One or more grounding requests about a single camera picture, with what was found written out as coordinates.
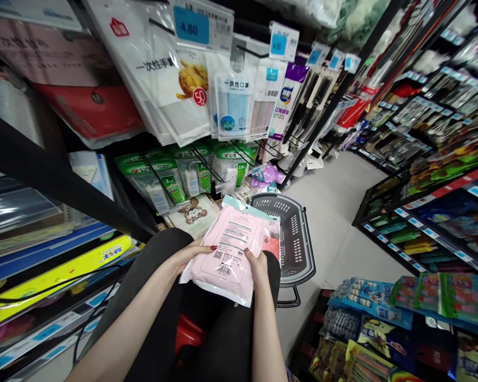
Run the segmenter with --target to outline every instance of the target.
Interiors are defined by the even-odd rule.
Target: purple package
[[[297,100],[297,95],[301,91],[304,79],[309,70],[309,66],[296,65],[294,63],[288,64],[287,72],[285,73],[285,80],[280,92],[280,98],[276,103],[275,113],[269,124],[270,138],[277,141],[282,140],[285,126],[289,121],[291,111]]]

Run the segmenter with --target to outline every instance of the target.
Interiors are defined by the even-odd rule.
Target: floor
[[[294,182],[287,195],[306,207],[316,274],[298,287],[301,306],[278,309],[276,318],[284,357],[312,309],[320,289],[334,289],[343,279],[359,276],[368,280],[395,282],[409,274],[364,234],[351,226],[365,191],[386,175],[350,152]],[[294,298],[282,289],[279,300]],[[40,369],[28,382],[62,382],[71,370],[72,349]]]

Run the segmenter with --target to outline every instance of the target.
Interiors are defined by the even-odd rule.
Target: leg
[[[154,271],[171,255],[192,241],[189,234],[178,228],[162,231],[149,240],[121,282],[117,294],[111,298],[82,355],[121,315]],[[155,370],[156,380],[164,380],[167,376],[175,358],[175,337],[182,289],[183,286],[176,281],[145,338],[126,381],[152,380],[152,374],[146,370]]]
[[[271,252],[265,253],[272,299],[276,308],[281,276],[280,263]],[[240,305],[234,307],[232,301],[227,302],[190,366],[189,375],[185,377],[187,380],[191,380],[190,378],[206,382],[251,380],[253,304],[254,301],[251,308],[246,308]]]

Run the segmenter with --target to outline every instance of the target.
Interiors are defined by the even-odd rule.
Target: pink package
[[[249,308],[253,276],[244,249],[248,248],[259,257],[266,224],[265,219],[224,205],[201,244],[218,248],[209,254],[196,255],[184,269],[179,283],[192,280],[204,290]]]

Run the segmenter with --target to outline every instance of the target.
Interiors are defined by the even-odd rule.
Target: basket handle
[[[296,308],[301,305],[301,299],[299,298],[299,293],[297,293],[297,287],[293,286],[292,289],[294,290],[294,294],[296,298],[294,300],[288,301],[277,301],[276,307],[277,308]]]

